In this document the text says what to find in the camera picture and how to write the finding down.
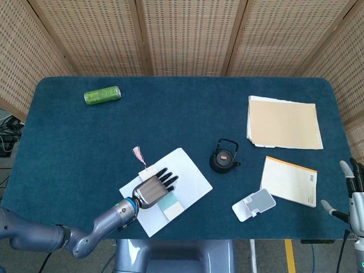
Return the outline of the green drink can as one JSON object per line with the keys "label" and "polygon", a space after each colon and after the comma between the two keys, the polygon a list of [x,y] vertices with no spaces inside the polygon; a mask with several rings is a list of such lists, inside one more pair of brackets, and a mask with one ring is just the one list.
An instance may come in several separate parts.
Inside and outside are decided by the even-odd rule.
{"label": "green drink can", "polygon": [[121,91],[117,86],[97,89],[84,93],[84,101],[87,105],[101,104],[121,98]]}

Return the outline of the woven wooden folding screen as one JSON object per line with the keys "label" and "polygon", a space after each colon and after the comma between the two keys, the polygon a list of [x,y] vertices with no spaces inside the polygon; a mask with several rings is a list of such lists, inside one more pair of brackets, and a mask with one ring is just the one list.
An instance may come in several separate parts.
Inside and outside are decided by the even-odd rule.
{"label": "woven wooden folding screen", "polygon": [[364,163],[364,0],[0,0],[0,114],[70,75],[322,77]]}

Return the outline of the white phone stand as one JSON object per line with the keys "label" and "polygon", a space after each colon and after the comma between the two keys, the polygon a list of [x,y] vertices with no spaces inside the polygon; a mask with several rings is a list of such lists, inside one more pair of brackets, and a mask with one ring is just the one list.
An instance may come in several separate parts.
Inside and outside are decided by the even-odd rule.
{"label": "white phone stand", "polygon": [[264,213],[275,205],[274,198],[267,189],[263,188],[235,203],[232,210],[238,220],[244,222],[251,217],[255,217],[258,213]]}

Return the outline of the white table leg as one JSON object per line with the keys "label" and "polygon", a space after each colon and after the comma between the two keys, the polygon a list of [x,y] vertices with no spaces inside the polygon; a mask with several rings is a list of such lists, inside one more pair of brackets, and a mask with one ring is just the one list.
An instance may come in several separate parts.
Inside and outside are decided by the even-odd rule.
{"label": "white table leg", "polygon": [[256,255],[256,249],[255,249],[255,240],[250,239],[250,264],[251,264],[251,272],[252,273],[258,273],[257,270],[257,255]]}

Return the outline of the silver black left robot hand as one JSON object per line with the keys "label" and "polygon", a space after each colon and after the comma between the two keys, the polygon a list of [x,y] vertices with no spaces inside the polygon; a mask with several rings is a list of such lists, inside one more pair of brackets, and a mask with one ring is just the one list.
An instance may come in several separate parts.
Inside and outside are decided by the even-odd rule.
{"label": "silver black left robot hand", "polygon": [[167,167],[163,168],[134,188],[132,199],[141,209],[151,208],[175,189],[174,182],[178,178],[168,172]]}

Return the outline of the open lined notebook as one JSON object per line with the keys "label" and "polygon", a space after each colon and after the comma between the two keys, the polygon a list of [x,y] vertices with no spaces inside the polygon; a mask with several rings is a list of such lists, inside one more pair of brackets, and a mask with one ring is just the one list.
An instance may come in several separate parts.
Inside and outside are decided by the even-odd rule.
{"label": "open lined notebook", "polygon": [[[175,189],[172,191],[172,194],[184,208],[183,212],[213,189],[192,159],[181,147],[173,150],[152,166],[158,171],[167,167],[168,172],[172,172],[174,176],[178,175],[179,178],[174,182]],[[130,197],[133,189],[141,182],[142,179],[138,173],[136,178],[119,189],[120,194],[123,197]],[[166,218],[158,206],[159,204],[160,202],[149,209],[141,209],[137,216],[139,223],[148,237],[152,237],[173,221],[169,221]]]}

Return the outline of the cream and teal tasselled bookmark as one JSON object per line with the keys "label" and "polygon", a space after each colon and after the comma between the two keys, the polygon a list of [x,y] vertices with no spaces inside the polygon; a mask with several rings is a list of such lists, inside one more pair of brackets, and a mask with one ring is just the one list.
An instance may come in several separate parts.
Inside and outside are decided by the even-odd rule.
{"label": "cream and teal tasselled bookmark", "polygon": [[[139,172],[139,177],[142,179],[142,182],[146,181],[149,177],[159,172],[154,166],[147,167],[147,164],[144,160],[139,146],[133,148],[133,154],[144,165],[144,170]],[[169,221],[173,220],[179,213],[183,212],[184,210],[184,208],[176,199],[176,197],[172,194],[172,192],[170,192],[158,202],[160,202],[158,206]]]}

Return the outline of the dark blue table cover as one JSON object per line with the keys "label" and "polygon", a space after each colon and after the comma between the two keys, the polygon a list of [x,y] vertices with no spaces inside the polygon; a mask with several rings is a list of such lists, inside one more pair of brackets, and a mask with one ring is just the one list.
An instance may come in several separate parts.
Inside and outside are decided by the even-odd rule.
{"label": "dark blue table cover", "polygon": [[[87,105],[84,93],[119,87],[121,98]],[[322,150],[255,147],[246,138],[248,97],[314,103]],[[220,138],[239,144],[241,166],[209,165]],[[351,156],[334,91],[323,78],[47,77],[35,90],[2,206],[36,222],[91,231],[143,164],[181,147],[213,189],[156,233],[157,239],[339,239],[346,225],[321,205],[278,198],[245,222],[232,205],[257,191],[266,156],[317,171],[317,198],[349,208],[339,162]]]}

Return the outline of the cream notepad with orange edge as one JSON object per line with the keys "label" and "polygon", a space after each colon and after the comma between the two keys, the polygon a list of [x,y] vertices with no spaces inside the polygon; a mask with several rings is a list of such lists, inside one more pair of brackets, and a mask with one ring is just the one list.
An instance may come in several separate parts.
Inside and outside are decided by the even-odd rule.
{"label": "cream notepad with orange edge", "polygon": [[317,171],[266,156],[260,188],[271,195],[316,207]]}

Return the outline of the beige loose-leaf paper stack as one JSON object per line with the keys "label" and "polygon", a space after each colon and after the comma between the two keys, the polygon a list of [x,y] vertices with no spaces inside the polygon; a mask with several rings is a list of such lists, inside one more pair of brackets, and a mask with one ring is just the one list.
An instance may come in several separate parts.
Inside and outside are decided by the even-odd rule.
{"label": "beige loose-leaf paper stack", "polygon": [[322,150],[316,105],[249,96],[246,138],[265,148]]}

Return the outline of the grey-blue robot torso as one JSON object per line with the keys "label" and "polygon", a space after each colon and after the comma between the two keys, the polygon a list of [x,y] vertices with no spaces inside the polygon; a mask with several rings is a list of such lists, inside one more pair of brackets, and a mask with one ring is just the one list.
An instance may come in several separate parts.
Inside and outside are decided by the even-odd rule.
{"label": "grey-blue robot torso", "polygon": [[231,239],[119,239],[113,273],[237,273]]}

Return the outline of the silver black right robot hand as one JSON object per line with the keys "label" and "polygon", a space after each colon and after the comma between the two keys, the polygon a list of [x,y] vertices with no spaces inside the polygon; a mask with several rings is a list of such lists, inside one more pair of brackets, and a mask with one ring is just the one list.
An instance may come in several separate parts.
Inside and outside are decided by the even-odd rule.
{"label": "silver black right robot hand", "polygon": [[364,165],[350,158],[350,164],[341,160],[339,165],[346,179],[349,198],[349,213],[340,212],[326,200],[321,205],[330,215],[350,225],[354,234],[364,238]]}

